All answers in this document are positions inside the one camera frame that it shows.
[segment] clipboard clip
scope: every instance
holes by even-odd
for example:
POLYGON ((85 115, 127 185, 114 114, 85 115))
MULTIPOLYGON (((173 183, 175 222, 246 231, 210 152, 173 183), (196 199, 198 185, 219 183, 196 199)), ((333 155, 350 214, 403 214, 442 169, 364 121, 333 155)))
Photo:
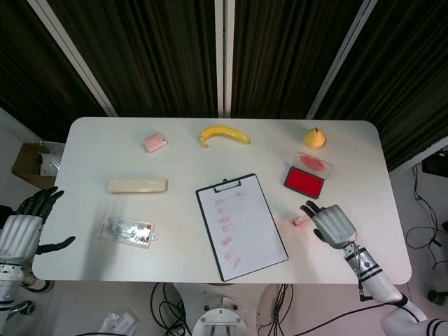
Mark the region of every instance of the clipboard clip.
POLYGON ((213 190, 215 190, 215 193, 219 193, 219 192, 224 191, 224 190, 228 190, 228 189, 232 189, 232 188, 235 188, 235 187, 239 187, 241 185, 241 181, 240 180, 229 182, 229 183, 226 183, 226 182, 227 182, 227 179, 224 178, 223 179, 223 183, 225 183, 225 184, 220 184, 220 185, 217 185, 216 187, 213 187, 213 190))

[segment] white table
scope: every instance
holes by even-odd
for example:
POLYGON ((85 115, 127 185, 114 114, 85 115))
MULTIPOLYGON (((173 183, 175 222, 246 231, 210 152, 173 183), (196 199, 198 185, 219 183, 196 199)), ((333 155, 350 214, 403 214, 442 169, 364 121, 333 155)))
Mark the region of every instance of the white table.
POLYGON ((354 284, 342 252, 320 242, 308 220, 291 221, 307 197, 283 186, 298 151, 334 164, 319 206, 339 204, 358 231, 358 243, 395 284, 407 282, 411 267, 382 147, 375 127, 363 121, 173 118, 81 118, 70 129, 56 185, 65 194, 45 224, 41 244, 75 235, 62 251, 37 255, 41 279, 221 282, 197 203, 199 188, 256 173, 289 260, 235 279, 235 283, 354 284), (198 135, 212 124, 247 133, 250 145, 215 137, 202 148, 198 135), (306 130, 321 128, 327 143, 303 144, 306 130), (169 145, 146 153, 141 140, 163 133, 169 145), (112 178, 165 177, 163 194, 108 195, 112 178), (95 238, 104 218, 150 221, 159 238, 142 249, 95 238))

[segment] clipboard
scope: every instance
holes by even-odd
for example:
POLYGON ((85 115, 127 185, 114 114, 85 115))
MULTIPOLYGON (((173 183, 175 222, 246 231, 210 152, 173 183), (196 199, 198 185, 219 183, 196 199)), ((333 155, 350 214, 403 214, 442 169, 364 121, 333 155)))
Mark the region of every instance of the clipboard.
POLYGON ((199 189, 196 196, 222 281, 288 259, 255 174, 199 189))

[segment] pink eraser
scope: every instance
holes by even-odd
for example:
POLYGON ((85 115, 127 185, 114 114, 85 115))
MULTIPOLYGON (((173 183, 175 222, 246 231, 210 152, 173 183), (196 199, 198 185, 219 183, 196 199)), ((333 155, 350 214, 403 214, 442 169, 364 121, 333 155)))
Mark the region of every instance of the pink eraser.
POLYGON ((161 135, 161 133, 154 133, 143 139, 143 146, 149 153, 152 153, 167 144, 168 141, 161 135))
POLYGON ((299 215, 295 220, 293 220, 293 225, 294 226, 299 226, 300 224, 306 222, 308 220, 308 216, 305 214, 301 214, 299 215))

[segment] robotic arm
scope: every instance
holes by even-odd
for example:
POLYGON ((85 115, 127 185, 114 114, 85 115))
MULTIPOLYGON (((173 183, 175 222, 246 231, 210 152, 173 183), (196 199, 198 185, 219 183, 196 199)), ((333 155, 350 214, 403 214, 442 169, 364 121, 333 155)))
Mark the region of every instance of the robotic arm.
POLYGON ((27 198, 6 220, 0 234, 0 334, 14 302, 15 293, 23 280, 22 266, 34 254, 63 249, 75 237, 59 244, 39 246, 43 225, 53 204, 64 194, 57 187, 41 190, 27 198))
POLYGON ((425 314, 392 284, 365 247, 356 243, 358 233, 344 212, 337 205, 319 208, 307 201, 303 210, 316 224, 314 233, 331 247, 344 251, 344 259, 358 277, 361 301, 375 300, 397 307, 381 319, 383 331, 388 336, 448 335, 448 321, 437 318, 428 320, 425 314), (371 297, 364 295, 364 288, 371 297))

